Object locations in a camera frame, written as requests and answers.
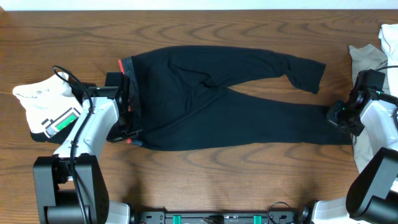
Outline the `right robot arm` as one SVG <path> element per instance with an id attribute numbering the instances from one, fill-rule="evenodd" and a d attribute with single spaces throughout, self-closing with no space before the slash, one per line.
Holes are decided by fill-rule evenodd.
<path id="1" fill-rule="evenodd" d="M 373 91 L 360 114 L 373 158 L 346 197 L 318 201 L 310 223 L 397 223 L 397 98 Z"/>

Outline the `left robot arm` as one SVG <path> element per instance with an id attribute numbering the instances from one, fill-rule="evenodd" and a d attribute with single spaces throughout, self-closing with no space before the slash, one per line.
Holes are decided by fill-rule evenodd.
<path id="1" fill-rule="evenodd" d="M 39 221 L 52 223 L 134 223 L 126 203 L 110 200 L 98 159 L 106 141 L 139 132 L 129 110 L 129 77 L 109 72 L 103 87 L 84 87 L 84 109 L 52 156 L 33 166 Z"/>

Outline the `black leggings with grey waistband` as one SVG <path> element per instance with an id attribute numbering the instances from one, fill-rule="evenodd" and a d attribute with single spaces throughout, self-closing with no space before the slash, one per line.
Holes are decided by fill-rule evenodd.
<path id="1" fill-rule="evenodd" d="M 286 76 L 317 93 L 323 63 L 269 50 L 176 46 L 120 60 L 139 132 L 133 144 L 187 151 L 266 142 L 348 145 L 351 136 L 326 120 L 327 106 L 257 98 L 233 86 Z"/>

